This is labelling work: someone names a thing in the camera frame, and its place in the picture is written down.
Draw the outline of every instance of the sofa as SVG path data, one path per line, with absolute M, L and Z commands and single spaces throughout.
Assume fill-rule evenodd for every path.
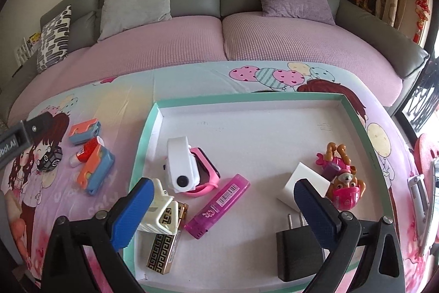
M 172 19 L 97 42 L 104 0 L 63 0 L 45 25 L 72 5 L 69 56 L 36 72 L 31 58 L 0 94 L 0 119 L 25 119 L 41 101 L 69 89 L 136 71 L 233 60 L 321 62 L 358 76 L 393 114 L 429 55 L 393 27 L 347 0 L 328 0 L 336 26 L 262 17 L 260 0 L 171 0 Z

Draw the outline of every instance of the pink lighter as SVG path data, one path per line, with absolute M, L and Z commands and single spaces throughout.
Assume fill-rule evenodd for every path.
M 197 240 L 203 236 L 250 186 L 243 176 L 235 175 L 184 228 Z

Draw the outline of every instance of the blue gripper pad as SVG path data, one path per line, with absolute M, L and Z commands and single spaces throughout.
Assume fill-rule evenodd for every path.
M 141 178 L 128 195 L 111 208 L 107 232 L 116 251 L 128 246 L 153 200 L 154 183 Z
M 342 225 L 339 211 L 328 199 L 322 198 L 307 179 L 295 184 L 294 200 L 320 246 L 330 251 L 335 249 Z

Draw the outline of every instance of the power adapter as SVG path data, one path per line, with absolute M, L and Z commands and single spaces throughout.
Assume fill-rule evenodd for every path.
M 277 276 L 284 282 L 316 274 L 325 261 L 311 227 L 293 228 L 291 214 L 288 214 L 288 225 L 288 230 L 276 233 Z

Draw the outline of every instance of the white cap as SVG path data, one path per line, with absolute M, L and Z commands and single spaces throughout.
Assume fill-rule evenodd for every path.
M 75 167 L 77 167 L 78 165 L 80 165 L 82 162 L 78 159 L 78 157 L 76 156 L 76 153 L 75 153 L 74 155 L 72 155 L 72 156 L 70 157 L 70 159 L 69 159 L 69 163 L 70 163 L 70 166 L 71 166 L 72 168 L 75 168 Z
M 103 140 L 102 138 L 100 138 L 99 136 L 96 136 L 96 139 L 97 139 L 97 142 L 98 142 L 101 146 L 105 147 L 104 140 Z

